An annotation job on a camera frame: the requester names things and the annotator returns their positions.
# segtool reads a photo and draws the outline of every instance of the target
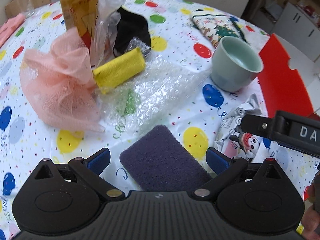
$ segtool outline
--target black face mask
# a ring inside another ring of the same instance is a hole
[[[123,54],[133,37],[137,37],[151,47],[147,20],[143,16],[129,12],[121,7],[118,12],[121,14],[121,19],[118,24],[114,50]]]

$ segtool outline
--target person's hand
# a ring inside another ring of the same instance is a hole
[[[310,202],[314,202],[315,197],[315,185],[312,183],[308,188]],[[301,224],[304,226],[302,236],[306,240],[320,240],[320,235],[318,235],[315,230],[320,223],[320,215],[314,210],[313,205],[311,205],[303,214],[301,219]]]

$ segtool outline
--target sponge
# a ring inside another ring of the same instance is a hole
[[[164,125],[122,152],[120,162],[145,191],[195,190],[212,179]]]
[[[140,73],[145,66],[146,63],[140,49],[135,48],[92,72],[98,87],[105,92],[105,89],[115,88]]]

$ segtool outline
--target light green cup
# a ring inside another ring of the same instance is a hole
[[[263,70],[260,56],[240,38],[225,36],[212,56],[213,82],[221,89],[235,92],[247,86]]]

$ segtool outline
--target blue gripper pad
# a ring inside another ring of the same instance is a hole
[[[100,175],[101,172],[103,172],[109,165],[109,163],[110,151],[108,148],[102,148],[83,161],[84,166],[86,166],[90,171],[93,171],[97,175]]]
[[[227,156],[225,156],[213,147],[209,147],[207,149],[205,158],[209,167],[217,175],[225,171],[232,164],[232,159],[228,158]]]

